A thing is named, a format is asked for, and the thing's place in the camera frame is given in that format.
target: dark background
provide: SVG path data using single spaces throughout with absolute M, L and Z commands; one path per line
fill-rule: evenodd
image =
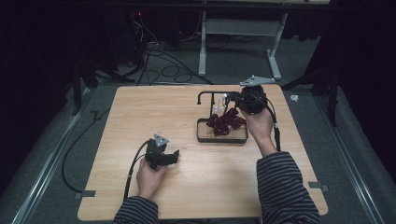
M 395 180 L 395 4 L 385 0 L 332 4 L 362 10 L 290 13 L 283 38 L 297 35 L 304 41 L 321 36 L 306 73 L 323 66 L 335 67 L 353 112 Z M 139 50 L 130 38 L 128 23 L 128 15 L 135 9 L 57 7 L 46 1 L 6 1 L 0 8 L 2 193 L 39 135 L 66 103 L 64 93 L 73 82 L 76 61 L 82 57 L 117 70 L 118 63 L 135 63 Z M 199 16 L 194 11 L 142 12 L 149 29 L 175 47 L 179 31 L 191 34 Z M 221 12 L 214 16 L 263 17 Z

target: hand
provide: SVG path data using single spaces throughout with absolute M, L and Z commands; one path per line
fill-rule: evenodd
M 149 168 L 146 159 L 140 160 L 139 171 L 136 174 L 139 192 L 137 196 L 151 200 L 163 181 L 167 166 L 158 166 L 157 171 Z
M 259 146 L 262 156 L 266 157 L 275 153 L 276 148 L 271 139 L 274 123 L 268 109 L 264 108 L 262 112 L 254 115 L 243 110 L 241 110 L 241 113 L 247 121 L 247 129 L 256 141 L 257 146 Z

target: wooden table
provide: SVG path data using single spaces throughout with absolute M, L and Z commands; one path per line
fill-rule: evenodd
M 283 92 L 277 85 L 263 88 L 276 109 L 282 150 L 297 161 L 304 185 L 324 215 L 328 207 L 321 190 L 308 187 L 317 179 Z M 198 93 L 241 90 L 233 85 L 120 87 L 86 187 L 95 194 L 82 199 L 78 217 L 108 220 L 115 216 L 134 155 L 155 133 L 169 139 L 165 153 L 180 149 L 178 163 L 169 166 L 155 197 L 159 218 L 260 217 L 256 161 L 261 154 L 254 139 L 250 136 L 245 144 L 236 145 L 199 143 L 196 137 L 197 120 L 208 118 L 210 112 L 210 94 L 203 94 L 198 105 Z M 138 164 L 130 196 L 137 193 L 137 168 Z

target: gray carpet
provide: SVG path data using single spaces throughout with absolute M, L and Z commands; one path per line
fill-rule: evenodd
M 223 46 L 224 42 L 210 40 L 208 45 L 211 48 L 207 53 L 205 78 L 215 84 L 237 84 L 251 75 L 270 77 L 269 64 L 263 51 L 271 46 L 271 40 L 240 36 L 234 38 L 237 39 L 233 39 L 221 49 L 218 48 Z M 305 42 L 297 39 L 281 40 L 276 53 L 276 60 L 282 75 L 282 80 L 277 82 L 278 85 L 289 83 L 304 73 L 317 43 L 317 40 Z M 172 54 L 190 70 L 194 72 L 198 70 L 199 46 L 196 43 L 189 42 L 188 45 L 180 45 L 178 49 L 161 44 L 158 50 Z M 158 51 L 154 50 L 151 53 L 166 58 Z M 152 71 L 142 76 L 142 85 L 148 85 L 154 80 L 157 76 L 154 71 L 161 73 L 169 65 L 172 64 L 164 59 L 149 57 L 147 69 Z M 128 68 L 121 64 L 120 70 L 127 71 Z M 163 75 L 172 76 L 175 71 L 175 67 L 169 67 L 163 70 Z M 175 82 L 175 77 L 163 75 L 160 75 L 156 81 L 162 84 Z M 191 77 L 188 82 L 205 84 L 205 81 L 198 77 Z M 120 85 L 125 84 L 100 79 L 99 87 L 94 90 L 91 100 L 82 112 L 66 144 L 66 148 L 73 146 L 65 163 L 66 178 L 77 189 L 84 189 L 86 185 L 106 125 L 106 115 L 101 120 L 97 120 L 81 138 L 78 139 L 78 137 L 92 123 L 91 111 L 98 111 L 101 114 L 111 107 L 114 94 Z M 332 138 L 332 129 L 327 126 L 326 118 L 318 109 L 317 98 L 311 96 L 309 87 L 306 86 L 284 91 L 284 93 L 318 181 L 330 188 L 330 191 L 324 192 L 329 213 L 321 217 L 322 223 L 371 223 L 337 152 L 337 145 Z M 298 103 L 290 100 L 292 94 L 299 95 Z M 371 149 L 359 123 L 348 107 L 342 90 L 339 91 L 338 101 L 336 130 L 343 137 L 351 157 L 371 191 L 384 223 L 392 223 L 396 220 L 395 185 Z M 41 134 L 29 157 L 14 176 L 0 200 L 0 223 L 11 223 L 16 216 L 40 170 L 67 127 L 73 109 L 73 102 L 70 100 L 46 131 Z M 58 166 L 33 213 L 31 223 L 83 223 L 77 217 L 80 200 L 75 199 L 75 195 L 76 193 L 64 184 L 61 165 Z

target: metal track on floor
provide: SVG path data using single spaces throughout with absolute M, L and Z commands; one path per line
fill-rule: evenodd
M 327 125 L 329 126 L 329 129 L 332 132 L 332 136 L 338 146 L 337 152 L 340 155 L 340 159 L 345 166 L 346 173 L 348 174 L 350 181 L 352 182 L 352 185 L 356 190 L 359 199 L 361 200 L 361 204 L 367 214 L 367 217 L 369 218 L 371 223 L 385 223 L 383 218 L 381 217 L 381 214 L 378 211 L 378 208 L 375 205 L 375 202 L 373 201 L 373 197 L 370 191 L 368 190 L 358 168 L 355 165 L 355 162 L 351 158 L 347 150 L 347 146 L 345 145 L 340 133 L 338 132 L 336 127 L 332 126 L 332 123 L 328 119 L 327 106 L 325 105 L 324 100 L 321 97 L 314 97 L 314 101 L 317 104 L 318 109 L 320 110 L 322 116 L 326 120 Z
M 70 119 L 69 124 L 65 131 L 63 132 L 60 140 L 58 141 L 55 149 L 49 154 L 46 163 L 41 169 L 40 174 L 37 177 L 37 180 L 33 184 L 28 196 L 23 202 L 20 210 L 17 215 L 14 217 L 12 224 L 25 224 L 29 223 L 35 213 L 35 209 L 37 208 L 40 200 L 49 185 L 53 174 L 55 173 L 58 165 L 63 159 L 64 153 L 67 148 L 64 148 L 67 140 L 69 139 L 70 134 L 72 133 L 74 127 L 76 126 L 79 118 L 81 117 L 82 111 L 84 111 L 87 103 L 91 100 L 93 96 L 94 89 L 86 88 L 83 92 L 83 102 L 80 110 L 77 114 Z

